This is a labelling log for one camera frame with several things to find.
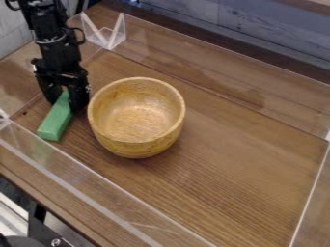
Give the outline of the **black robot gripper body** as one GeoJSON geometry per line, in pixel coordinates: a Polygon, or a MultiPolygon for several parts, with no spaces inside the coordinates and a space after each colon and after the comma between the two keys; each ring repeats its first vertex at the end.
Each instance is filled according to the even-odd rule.
{"type": "Polygon", "coordinates": [[[77,39],[80,28],[34,30],[34,43],[41,52],[33,58],[34,77],[40,87],[85,87],[88,72],[81,67],[80,46],[85,39],[77,39]]]}

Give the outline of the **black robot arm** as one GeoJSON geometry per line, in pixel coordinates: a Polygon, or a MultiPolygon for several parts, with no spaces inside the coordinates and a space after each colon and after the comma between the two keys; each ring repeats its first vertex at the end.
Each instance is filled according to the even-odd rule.
{"type": "Polygon", "coordinates": [[[41,57],[30,60],[39,87],[51,104],[63,89],[68,92],[72,112],[89,103],[88,72],[81,67],[80,46],[85,43],[81,28],[67,25],[67,12],[60,0],[4,0],[12,11],[21,11],[41,57]]]}

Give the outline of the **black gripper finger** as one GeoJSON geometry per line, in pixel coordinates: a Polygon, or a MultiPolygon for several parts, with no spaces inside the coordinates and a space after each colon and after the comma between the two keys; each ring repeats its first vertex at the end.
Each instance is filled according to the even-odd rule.
{"type": "Polygon", "coordinates": [[[80,111],[89,103],[89,83],[85,78],[77,79],[67,86],[72,111],[80,111]]]}
{"type": "Polygon", "coordinates": [[[63,92],[61,87],[48,77],[39,77],[37,83],[49,104],[55,104],[63,92]]]}

